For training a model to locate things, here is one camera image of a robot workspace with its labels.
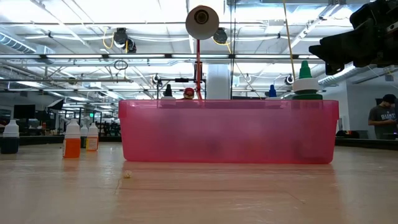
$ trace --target gray t-shirt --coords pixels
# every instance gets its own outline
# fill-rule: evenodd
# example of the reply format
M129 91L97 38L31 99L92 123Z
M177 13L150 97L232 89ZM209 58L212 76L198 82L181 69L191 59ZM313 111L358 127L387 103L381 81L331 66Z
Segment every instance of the gray t-shirt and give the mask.
M385 121L388 119L396 119L396 112L393 107L387 108L377 105L369 112L369 120L371 121ZM377 125L374 127L377 139L391 139L393 136L388 134L396 131L396 124Z

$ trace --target white pillar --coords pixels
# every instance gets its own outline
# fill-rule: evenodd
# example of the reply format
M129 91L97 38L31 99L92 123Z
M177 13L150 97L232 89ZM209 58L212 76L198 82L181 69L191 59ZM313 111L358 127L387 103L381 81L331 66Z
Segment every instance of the white pillar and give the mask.
M208 65L207 100L230 100L230 95L231 72L229 66Z

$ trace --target white bottle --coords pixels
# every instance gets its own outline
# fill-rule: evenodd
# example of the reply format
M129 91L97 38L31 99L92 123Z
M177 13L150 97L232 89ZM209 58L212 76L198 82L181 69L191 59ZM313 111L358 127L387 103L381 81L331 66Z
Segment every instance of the white bottle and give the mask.
M1 154L15 154L19 148L19 126L15 120L10 120L10 123L4 128L2 134Z
M80 126L76 119L72 119L67 126L65 139L63 140L63 157L80 157Z
M92 123L90 128L88 128L86 150L98 150L98 128L95 126L95 123Z
M86 125L83 125L83 127L80 128L80 147L82 149L86 148L87 133L88 128Z

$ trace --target ceiling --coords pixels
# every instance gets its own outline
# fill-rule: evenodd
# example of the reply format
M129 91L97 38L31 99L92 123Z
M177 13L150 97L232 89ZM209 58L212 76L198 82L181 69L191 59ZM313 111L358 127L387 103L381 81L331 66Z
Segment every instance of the ceiling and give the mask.
M287 29L284 24L285 14L282 0L237 1L230 0L44 0L44 8L34 4L35 0L1 0L0 33L7 34L25 45L37 48L46 46L56 54L123 54L124 52L111 45L112 33L118 27L127 28L127 33L137 46L137 54L194 54L196 46L186 31L185 18L188 11L198 5L212 7L219 15L220 27L224 27L229 36L231 51L226 45L218 45L213 39L201 41L202 54L289 54ZM362 4L368 1L341 1L347 4L328 5L330 1L294 0L287 1L287 18L289 34L292 41L292 53L309 54L308 47L316 45L322 37L340 34L352 30L349 17ZM0 45L2 54L21 54L8 46ZM57 63L45 65L34 60L15 58L7 59L8 63L24 67L32 75L18 71L16 75L37 78L36 75L51 73L51 78L67 79L116 78L119 72L113 67L113 61L104 60L57 60ZM172 59L136 59L128 60L131 64L120 72L133 80L132 83L103 83L103 88L112 90L128 88L151 89L152 77L158 74L162 78L193 77L191 60ZM78 67L74 63L90 65ZM295 72L300 70L300 62L294 63ZM254 89L266 89L274 84L277 89L290 90L284 79L292 74L290 60L273 61L237 61L240 71L234 68L234 76L239 79L237 90L249 89L248 82ZM312 69L324 70L323 62L310 62ZM207 63L203 66L206 75ZM71 85L67 82L52 83L62 88L85 88L81 84ZM194 87L194 83L174 83L173 88ZM120 98L151 98L155 93L120 92ZM247 92L234 92L244 95Z

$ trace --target green bottle cap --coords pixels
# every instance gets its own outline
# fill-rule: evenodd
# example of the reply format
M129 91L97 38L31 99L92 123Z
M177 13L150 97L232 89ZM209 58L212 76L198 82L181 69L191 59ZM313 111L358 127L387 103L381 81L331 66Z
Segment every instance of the green bottle cap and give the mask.
M299 79L312 78L312 76L311 76L311 68L308 66L308 61L304 60L301 63L300 76L298 78Z

